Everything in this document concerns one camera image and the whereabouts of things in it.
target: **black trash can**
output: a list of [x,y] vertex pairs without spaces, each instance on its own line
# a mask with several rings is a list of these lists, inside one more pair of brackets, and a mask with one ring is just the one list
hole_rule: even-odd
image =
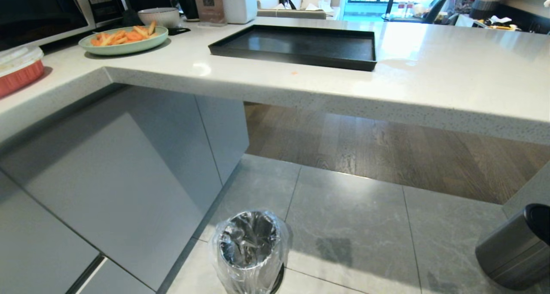
[[281,285],[289,232],[269,211],[244,211],[221,222],[210,241],[218,278],[229,294],[273,294]]
[[524,290],[550,275],[550,207],[527,205],[476,247],[477,261],[495,282]]

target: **white quartz countertop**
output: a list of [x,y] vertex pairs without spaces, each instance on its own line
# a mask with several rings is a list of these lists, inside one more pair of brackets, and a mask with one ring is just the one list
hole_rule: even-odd
[[257,18],[253,24],[374,31],[373,72],[210,55],[245,28],[186,24],[151,51],[46,55],[47,75],[0,100],[0,143],[110,83],[235,98],[550,144],[550,37],[409,23]]

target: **green plate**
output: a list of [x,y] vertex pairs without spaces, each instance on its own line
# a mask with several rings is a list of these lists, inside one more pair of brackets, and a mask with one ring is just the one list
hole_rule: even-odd
[[[114,30],[104,31],[105,33],[112,34],[120,30],[125,30],[130,32],[133,27],[129,28],[115,28]],[[155,28],[155,33],[159,34],[157,37],[151,39],[136,41],[135,43],[124,43],[122,45],[112,45],[112,46],[103,46],[96,47],[90,43],[92,39],[96,37],[96,34],[86,36],[81,39],[78,44],[80,47],[83,47],[86,51],[94,53],[94,55],[127,55],[128,53],[140,52],[143,50],[154,48],[161,43],[163,43],[168,37],[168,29],[163,28],[162,26],[157,26]]]

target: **cabinet door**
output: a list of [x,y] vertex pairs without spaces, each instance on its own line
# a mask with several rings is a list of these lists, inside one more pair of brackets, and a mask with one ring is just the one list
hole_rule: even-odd
[[0,172],[0,293],[65,293],[98,254]]
[[0,166],[110,259],[157,290],[221,184],[192,95],[125,90]]
[[155,294],[109,259],[90,276],[79,294]]
[[249,145],[244,104],[226,98],[196,98],[220,178],[226,184]]

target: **microwave control panel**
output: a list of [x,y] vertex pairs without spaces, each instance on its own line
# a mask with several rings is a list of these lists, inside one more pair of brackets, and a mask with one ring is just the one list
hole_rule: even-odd
[[122,10],[118,0],[88,0],[94,14],[94,20],[97,23],[120,18]]

